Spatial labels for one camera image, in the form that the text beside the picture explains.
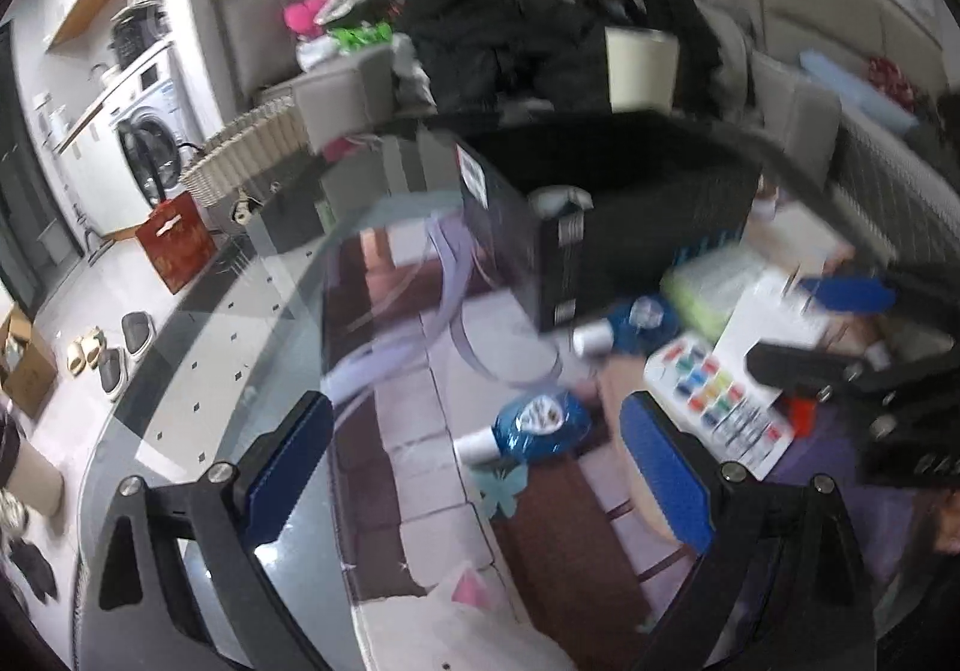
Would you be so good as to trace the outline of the silver remote control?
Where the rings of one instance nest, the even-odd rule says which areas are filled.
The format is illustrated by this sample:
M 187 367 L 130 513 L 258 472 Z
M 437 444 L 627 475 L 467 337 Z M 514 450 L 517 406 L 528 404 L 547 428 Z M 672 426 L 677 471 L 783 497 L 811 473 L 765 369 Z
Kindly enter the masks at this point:
M 644 386 L 670 421 L 693 434 L 718 462 L 737 462 L 765 479 L 791 447 L 794 429 L 762 390 L 693 332 L 644 363 Z

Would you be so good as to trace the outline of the green lidded plastic case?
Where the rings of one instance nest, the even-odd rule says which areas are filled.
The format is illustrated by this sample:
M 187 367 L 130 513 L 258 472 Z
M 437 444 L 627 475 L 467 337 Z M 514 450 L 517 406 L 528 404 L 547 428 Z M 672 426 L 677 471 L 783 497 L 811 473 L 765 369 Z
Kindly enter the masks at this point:
M 716 343 L 743 291 L 768 270 L 768 261 L 745 244 L 724 245 L 672 268 L 661 293 L 680 322 Z

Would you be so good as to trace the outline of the blue tape dispenser far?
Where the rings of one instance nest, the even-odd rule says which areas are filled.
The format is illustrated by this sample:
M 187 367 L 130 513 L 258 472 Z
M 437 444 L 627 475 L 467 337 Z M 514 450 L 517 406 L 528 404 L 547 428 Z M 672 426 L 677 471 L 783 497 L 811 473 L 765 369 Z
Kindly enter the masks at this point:
M 596 322 L 573 330 L 571 348 L 579 357 L 608 354 L 651 354 L 677 338 L 680 320 L 674 307 L 658 294 L 636 297 Z

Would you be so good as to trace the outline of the blue tape dispenser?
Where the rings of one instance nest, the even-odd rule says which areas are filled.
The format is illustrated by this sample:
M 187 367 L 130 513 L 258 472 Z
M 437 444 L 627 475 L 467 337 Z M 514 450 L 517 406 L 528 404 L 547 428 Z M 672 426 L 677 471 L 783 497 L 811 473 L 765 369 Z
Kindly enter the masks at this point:
M 573 330 L 571 348 L 579 357 L 608 354 L 651 354 L 677 338 L 680 320 L 674 307 L 658 294 L 636 297 L 596 322 Z
M 508 403 L 486 428 L 457 437 L 454 451 L 471 468 L 530 465 L 566 455 L 591 432 L 590 411 L 574 393 L 531 393 Z

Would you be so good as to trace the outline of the grey sofa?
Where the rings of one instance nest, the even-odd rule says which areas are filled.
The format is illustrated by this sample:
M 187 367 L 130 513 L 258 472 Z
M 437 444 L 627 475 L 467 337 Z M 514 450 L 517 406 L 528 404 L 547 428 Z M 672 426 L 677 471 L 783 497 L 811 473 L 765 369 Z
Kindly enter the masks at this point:
M 827 179 L 844 117 L 880 128 L 884 145 L 911 150 L 937 173 L 955 171 L 955 155 L 942 142 L 939 125 L 816 52 L 807 52 L 800 68 L 754 52 L 748 57 L 747 83 L 757 90 L 758 104 L 743 109 L 740 117 L 782 146 L 814 179 Z M 381 44 L 329 57 L 262 89 L 256 101 L 293 101 L 311 148 L 320 150 L 340 135 L 392 119 L 397 86 L 418 88 L 420 83 L 400 78 L 394 53 Z

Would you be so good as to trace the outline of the cardboard box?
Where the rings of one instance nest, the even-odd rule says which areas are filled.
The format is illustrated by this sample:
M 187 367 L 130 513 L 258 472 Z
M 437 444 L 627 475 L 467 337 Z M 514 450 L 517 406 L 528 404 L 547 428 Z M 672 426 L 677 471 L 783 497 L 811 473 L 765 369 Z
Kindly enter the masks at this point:
M 2 390 L 29 419 L 39 419 L 57 380 L 57 361 L 20 307 L 2 323 Z

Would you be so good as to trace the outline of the blue tape dispenser near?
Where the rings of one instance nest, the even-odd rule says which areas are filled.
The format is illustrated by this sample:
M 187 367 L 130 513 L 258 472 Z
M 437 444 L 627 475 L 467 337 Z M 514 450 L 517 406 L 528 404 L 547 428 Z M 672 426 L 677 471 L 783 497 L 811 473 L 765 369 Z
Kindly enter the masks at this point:
M 457 437 L 454 451 L 471 468 L 530 465 L 566 455 L 591 432 L 590 411 L 574 393 L 531 393 L 508 403 L 486 428 Z

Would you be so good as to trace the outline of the black storage box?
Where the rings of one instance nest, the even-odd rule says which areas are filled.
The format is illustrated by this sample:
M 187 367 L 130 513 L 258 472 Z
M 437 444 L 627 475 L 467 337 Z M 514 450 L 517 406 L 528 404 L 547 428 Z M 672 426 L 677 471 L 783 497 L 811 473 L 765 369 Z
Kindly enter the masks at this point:
M 467 228 L 539 332 L 740 237 L 760 178 L 716 125 L 654 111 L 478 128 L 455 151 Z

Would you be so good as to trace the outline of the red gift bag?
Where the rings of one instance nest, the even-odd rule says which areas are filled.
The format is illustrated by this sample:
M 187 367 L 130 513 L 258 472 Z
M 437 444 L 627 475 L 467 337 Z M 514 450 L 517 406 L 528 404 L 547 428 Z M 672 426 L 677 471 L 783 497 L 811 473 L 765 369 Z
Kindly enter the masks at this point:
M 215 255 L 212 234 L 189 192 L 161 201 L 135 236 L 171 294 L 178 294 Z

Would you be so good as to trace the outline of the white cylindrical cup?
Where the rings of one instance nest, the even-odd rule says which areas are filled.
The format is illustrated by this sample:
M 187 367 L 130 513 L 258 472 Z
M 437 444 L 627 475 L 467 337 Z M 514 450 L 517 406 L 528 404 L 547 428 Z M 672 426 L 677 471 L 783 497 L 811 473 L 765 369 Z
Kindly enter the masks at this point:
M 613 112 L 670 112 L 679 73 L 679 41 L 655 29 L 607 28 L 608 102 Z

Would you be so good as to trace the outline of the black jacket pile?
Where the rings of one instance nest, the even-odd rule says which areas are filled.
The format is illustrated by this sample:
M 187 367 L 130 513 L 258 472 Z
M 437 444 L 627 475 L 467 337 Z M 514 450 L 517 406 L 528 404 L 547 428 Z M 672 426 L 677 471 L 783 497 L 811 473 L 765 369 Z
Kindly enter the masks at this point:
M 521 100 L 605 111 L 605 32 L 614 26 L 674 36 L 675 106 L 719 114 L 711 80 L 721 45 L 695 0 L 404 0 L 395 20 L 443 114 L 494 112 Z

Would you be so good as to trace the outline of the white washing machine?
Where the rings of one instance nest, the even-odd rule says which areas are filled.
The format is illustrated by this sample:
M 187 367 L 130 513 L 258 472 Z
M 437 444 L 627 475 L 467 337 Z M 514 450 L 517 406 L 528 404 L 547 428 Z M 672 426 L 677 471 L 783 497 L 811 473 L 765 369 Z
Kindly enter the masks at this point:
M 104 103 L 109 130 L 149 206 L 185 189 L 202 137 L 174 44 L 163 39 L 121 73 Z

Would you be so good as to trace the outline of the woven wicker basket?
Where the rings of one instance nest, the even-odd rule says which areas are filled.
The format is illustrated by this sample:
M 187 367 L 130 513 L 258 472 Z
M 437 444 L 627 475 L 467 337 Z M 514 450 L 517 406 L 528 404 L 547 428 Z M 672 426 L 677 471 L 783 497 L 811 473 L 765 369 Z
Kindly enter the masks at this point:
M 245 112 L 206 140 L 202 154 L 182 174 L 194 200 L 213 206 L 222 198 L 249 190 L 249 183 L 299 153 L 309 153 L 301 111 L 290 96 L 275 98 Z

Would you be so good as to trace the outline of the grey back cushion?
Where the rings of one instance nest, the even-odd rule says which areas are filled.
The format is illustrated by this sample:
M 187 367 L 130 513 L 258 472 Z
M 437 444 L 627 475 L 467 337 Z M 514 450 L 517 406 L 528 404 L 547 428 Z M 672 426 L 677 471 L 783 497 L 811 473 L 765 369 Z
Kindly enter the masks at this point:
M 298 38 L 285 22 L 285 10 L 299 2 L 212 0 L 239 111 L 256 104 L 263 91 L 301 73 L 296 61 Z

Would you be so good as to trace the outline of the pink plush toy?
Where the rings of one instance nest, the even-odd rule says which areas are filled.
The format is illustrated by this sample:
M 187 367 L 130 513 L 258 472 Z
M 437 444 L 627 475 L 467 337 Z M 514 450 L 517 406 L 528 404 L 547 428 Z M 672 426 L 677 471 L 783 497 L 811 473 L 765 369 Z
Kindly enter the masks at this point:
M 324 34 L 317 15 L 329 0 L 296 0 L 283 9 L 283 21 L 297 38 L 316 39 Z

